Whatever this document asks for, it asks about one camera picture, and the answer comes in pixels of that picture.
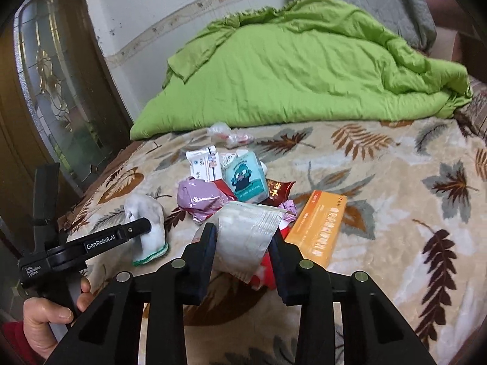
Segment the person's left hand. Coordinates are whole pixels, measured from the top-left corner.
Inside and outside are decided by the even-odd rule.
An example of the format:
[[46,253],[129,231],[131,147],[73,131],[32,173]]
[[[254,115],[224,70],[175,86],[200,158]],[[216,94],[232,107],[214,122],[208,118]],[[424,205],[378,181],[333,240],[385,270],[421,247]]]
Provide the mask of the person's left hand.
[[43,297],[31,297],[23,304],[23,332],[33,351],[46,360],[58,345],[50,325],[70,325],[74,313]]

